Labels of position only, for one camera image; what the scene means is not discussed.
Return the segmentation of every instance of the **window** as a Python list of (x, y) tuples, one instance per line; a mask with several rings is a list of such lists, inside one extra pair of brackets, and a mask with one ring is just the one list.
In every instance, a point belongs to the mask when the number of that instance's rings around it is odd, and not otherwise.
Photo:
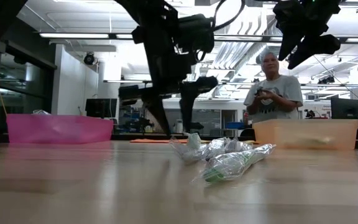
[(8, 114), (31, 114), (45, 107), (45, 99), (0, 88), (0, 133), (7, 132), (6, 115), (1, 95)]
[(1, 55), (0, 84), (36, 95), (46, 95), (50, 85), (46, 70), (10, 54)]

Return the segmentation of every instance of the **plastic bag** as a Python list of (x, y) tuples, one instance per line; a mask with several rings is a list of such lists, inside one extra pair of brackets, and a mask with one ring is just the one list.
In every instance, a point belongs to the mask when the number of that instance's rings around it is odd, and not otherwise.
[(253, 146), (252, 144), (247, 144), (247, 143), (239, 141), (237, 138), (234, 138), (233, 140), (229, 141), (226, 144), (224, 151), (225, 151), (225, 153), (243, 152), (246, 150), (251, 150), (252, 146)]
[(232, 152), (211, 158), (198, 178), (209, 183), (236, 180), (256, 162), (272, 153), (275, 145), (266, 144), (244, 152)]
[(190, 149), (200, 149), (201, 146), (201, 138), (197, 133), (189, 134), (185, 133), (186, 136), (188, 136), (187, 139), (187, 147)]
[(42, 114), (42, 115), (50, 115), (50, 113), (44, 111), (44, 110), (34, 110), (32, 112), (33, 114)]
[(225, 146), (230, 141), (229, 138), (213, 139), (209, 144), (201, 145), (202, 159), (210, 160), (211, 158), (225, 154)]
[(170, 140), (173, 150), (186, 165), (202, 160), (200, 137), (197, 133), (188, 134), (188, 136), (187, 144), (180, 143), (176, 138), (171, 138)]

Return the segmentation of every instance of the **wooden table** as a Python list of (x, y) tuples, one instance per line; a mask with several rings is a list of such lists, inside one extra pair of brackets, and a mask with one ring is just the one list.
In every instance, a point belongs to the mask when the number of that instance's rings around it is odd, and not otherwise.
[(358, 151), (277, 149), (209, 187), (203, 166), (168, 144), (0, 145), (0, 223), (358, 224)]

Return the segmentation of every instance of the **white wall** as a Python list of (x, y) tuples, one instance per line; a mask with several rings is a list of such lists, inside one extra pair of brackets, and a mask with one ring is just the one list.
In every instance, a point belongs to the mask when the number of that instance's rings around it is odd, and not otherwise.
[(99, 82), (98, 82), (98, 95), (97, 97), (100, 99), (117, 99), (117, 106), (116, 106), (116, 115), (114, 118), (118, 120), (119, 116), (119, 97), (118, 97), (118, 89), (120, 87), (120, 83), (105, 83), (103, 80), (106, 79), (106, 76), (110, 76), (111, 69), (108, 65), (108, 62), (103, 62), (99, 64)]
[(80, 115), (87, 98), (98, 93), (99, 75), (71, 56), (61, 44), (56, 47), (52, 114)]
[[(179, 109), (179, 100), (163, 100), (165, 109)], [(244, 110), (244, 102), (242, 100), (232, 101), (196, 101), (193, 109), (195, 110), (237, 110), (237, 121), (242, 119), (242, 110)]]

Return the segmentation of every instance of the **pink plastic bin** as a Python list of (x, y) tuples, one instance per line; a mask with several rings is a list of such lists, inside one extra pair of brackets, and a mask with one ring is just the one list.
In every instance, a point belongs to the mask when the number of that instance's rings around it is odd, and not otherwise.
[(74, 115), (9, 114), (10, 143), (85, 144), (110, 141), (113, 121)]

